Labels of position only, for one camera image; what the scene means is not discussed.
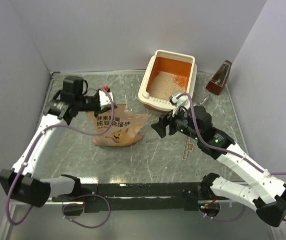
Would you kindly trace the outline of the metal litter scoop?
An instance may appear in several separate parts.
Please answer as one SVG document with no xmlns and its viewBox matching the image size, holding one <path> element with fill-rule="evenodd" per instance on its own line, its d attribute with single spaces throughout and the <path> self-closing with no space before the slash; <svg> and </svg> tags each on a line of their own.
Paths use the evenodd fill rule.
<svg viewBox="0 0 286 240">
<path fill-rule="evenodd" d="M 199 106 L 204 106 L 205 103 L 206 103 L 210 98 L 211 98 L 211 95 L 210 95 L 210 94 L 206 95 L 201 102 L 198 102 L 198 105 L 199 105 Z"/>
</svg>

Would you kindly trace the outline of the peach cat litter bag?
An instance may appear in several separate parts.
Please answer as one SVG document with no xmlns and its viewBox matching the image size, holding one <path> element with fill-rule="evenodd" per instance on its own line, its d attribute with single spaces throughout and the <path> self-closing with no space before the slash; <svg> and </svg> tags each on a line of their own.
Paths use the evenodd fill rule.
<svg viewBox="0 0 286 240">
<path fill-rule="evenodd" d="M 87 112 L 86 117 L 96 132 L 103 132 L 108 127 L 112 117 L 111 111 L 94 116 Z M 134 114 L 127 109 L 126 104 L 117 104 L 114 109 L 114 120 L 111 128 L 103 135 L 95 136 L 93 143 L 96 146 L 127 147 L 142 139 L 139 131 L 148 119 L 147 114 Z"/>
</svg>

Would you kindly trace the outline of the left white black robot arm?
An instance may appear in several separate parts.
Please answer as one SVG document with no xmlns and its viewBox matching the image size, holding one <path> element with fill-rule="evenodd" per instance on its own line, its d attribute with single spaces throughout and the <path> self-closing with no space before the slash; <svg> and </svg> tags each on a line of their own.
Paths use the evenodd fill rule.
<svg viewBox="0 0 286 240">
<path fill-rule="evenodd" d="M 62 89 L 47 103 L 41 122 L 27 149 L 10 170 L 0 171 L 0 184 L 7 200 L 17 200 L 33 207 L 43 206 L 49 198 L 65 195 L 70 201 L 81 197 L 80 179 L 63 174 L 43 179 L 46 162 L 62 132 L 70 127 L 79 112 L 99 113 L 103 103 L 110 103 L 106 91 L 97 89 L 88 96 L 88 83 L 78 76 L 67 76 Z"/>
</svg>

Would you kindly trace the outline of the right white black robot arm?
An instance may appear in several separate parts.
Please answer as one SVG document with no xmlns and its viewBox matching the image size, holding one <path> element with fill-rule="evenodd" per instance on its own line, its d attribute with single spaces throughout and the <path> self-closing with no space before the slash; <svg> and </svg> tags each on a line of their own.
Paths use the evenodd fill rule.
<svg viewBox="0 0 286 240">
<path fill-rule="evenodd" d="M 176 115 L 164 113 L 151 127 L 161 138 L 182 133 L 196 140 L 203 153 L 225 165 L 245 181 L 245 185 L 242 185 L 209 173 L 201 182 L 204 198 L 218 196 L 241 203 L 254 210 L 262 221 L 273 227 L 279 227 L 285 220 L 286 182 L 257 164 L 229 135 L 214 127 L 211 115 L 203 106 L 195 106 L 189 110 L 181 107 Z"/>
</svg>

